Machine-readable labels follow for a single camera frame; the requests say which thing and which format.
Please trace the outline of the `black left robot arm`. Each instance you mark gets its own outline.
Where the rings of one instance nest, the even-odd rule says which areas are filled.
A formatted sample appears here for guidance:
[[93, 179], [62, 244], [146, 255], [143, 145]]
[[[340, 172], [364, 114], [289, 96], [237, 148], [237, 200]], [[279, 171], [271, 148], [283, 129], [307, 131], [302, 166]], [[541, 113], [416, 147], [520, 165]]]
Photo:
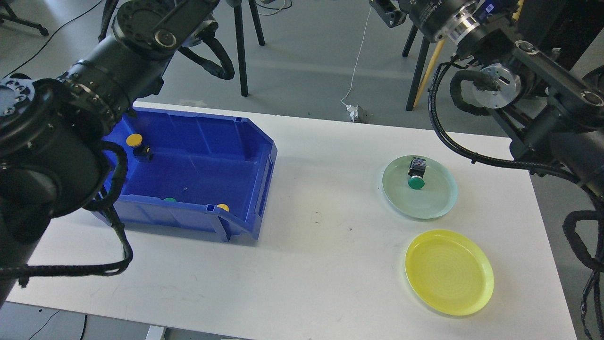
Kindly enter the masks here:
[[[114, 203], [127, 175], [124, 148], [104, 138], [158, 94], [178, 51], [211, 41], [217, 0], [109, 0], [99, 43], [52, 79], [1, 80], [1, 301], [35, 276], [114, 276], [133, 259]], [[51, 220], [100, 212], [122, 248], [109, 264], [29, 265]]]

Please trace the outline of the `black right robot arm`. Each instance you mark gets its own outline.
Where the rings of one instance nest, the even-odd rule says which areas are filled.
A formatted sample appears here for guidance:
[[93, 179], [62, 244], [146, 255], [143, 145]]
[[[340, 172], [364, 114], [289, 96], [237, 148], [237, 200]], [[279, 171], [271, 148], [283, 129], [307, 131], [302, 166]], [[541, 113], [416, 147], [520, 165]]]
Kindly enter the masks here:
[[[519, 31], [518, 0], [371, 0], [390, 28], [406, 19], [423, 45], [451, 41], [456, 52], [436, 68], [428, 89], [430, 121], [438, 138], [472, 163], [553, 176], [582, 189], [592, 209], [570, 212], [562, 230], [591, 274], [580, 318], [585, 336], [587, 299], [593, 299], [597, 337], [603, 338], [603, 68], [582, 79], [559, 65]], [[512, 158], [483, 155], [453, 140], [440, 122], [436, 95], [455, 67], [449, 93], [455, 107], [493, 118], [511, 140]]]

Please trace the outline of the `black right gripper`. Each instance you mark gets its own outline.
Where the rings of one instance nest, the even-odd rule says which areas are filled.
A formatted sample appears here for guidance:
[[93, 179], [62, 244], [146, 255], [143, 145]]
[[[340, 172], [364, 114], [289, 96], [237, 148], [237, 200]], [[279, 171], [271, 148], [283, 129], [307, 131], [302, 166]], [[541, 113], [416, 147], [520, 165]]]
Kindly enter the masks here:
[[476, 0], [369, 0], [369, 5], [388, 28], [402, 25], [407, 14], [431, 43], [446, 38], [455, 44], [479, 39]]

